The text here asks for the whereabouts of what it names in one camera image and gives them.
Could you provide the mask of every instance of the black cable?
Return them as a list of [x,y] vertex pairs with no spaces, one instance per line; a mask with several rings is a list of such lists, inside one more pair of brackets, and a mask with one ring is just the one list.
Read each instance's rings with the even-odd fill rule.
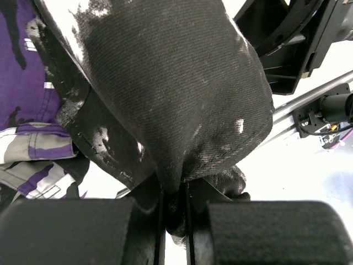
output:
[[313,135],[313,136],[326,136],[326,135],[332,135],[332,134],[339,134],[339,133],[343,133],[344,131],[346,130],[349,130],[349,129],[353,129],[353,124],[352,125],[348,125],[342,129],[339,129],[339,130],[334,130],[334,131],[328,131],[328,132],[311,132],[311,131],[308,131],[306,129],[304,129],[304,127],[302,125],[300,125],[300,129],[306,133],[306,134],[309,134],[309,135]]

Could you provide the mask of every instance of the black plastic bracket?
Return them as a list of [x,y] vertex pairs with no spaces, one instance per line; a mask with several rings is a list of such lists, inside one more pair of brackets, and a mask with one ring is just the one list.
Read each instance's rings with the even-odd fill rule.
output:
[[304,128],[307,131],[316,132],[328,125],[328,123],[320,116],[320,104],[323,97],[350,93],[349,84],[344,83],[327,91],[324,95],[317,97],[308,104],[296,109],[293,112],[293,117],[300,137],[305,138],[309,136],[309,134],[303,132],[301,128]]

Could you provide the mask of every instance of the purple garment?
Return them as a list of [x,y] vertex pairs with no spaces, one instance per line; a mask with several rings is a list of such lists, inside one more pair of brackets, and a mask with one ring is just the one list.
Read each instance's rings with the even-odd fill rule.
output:
[[29,122],[57,125],[60,99],[46,80],[41,58],[25,32],[35,13],[26,0],[2,2],[0,131]]

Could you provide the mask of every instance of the black cloth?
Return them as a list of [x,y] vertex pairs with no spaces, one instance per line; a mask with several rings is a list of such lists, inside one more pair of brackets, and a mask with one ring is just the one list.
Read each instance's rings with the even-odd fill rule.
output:
[[228,170],[269,134],[270,87],[221,0],[85,0],[88,9],[71,13],[74,41],[51,1],[34,7],[64,102],[58,121],[128,187],[155,170],[176,193],[180,181]]

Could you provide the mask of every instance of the camouflage garment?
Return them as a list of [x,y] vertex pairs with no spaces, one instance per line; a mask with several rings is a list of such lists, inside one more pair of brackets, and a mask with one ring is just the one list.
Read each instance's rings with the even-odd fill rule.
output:
[[2,0],[0,9],[0,208],[17,197],[63,198],[75,180],[54,161],[77,151],[55,120],[59,96],[25,32],[35,13],[26,0]]

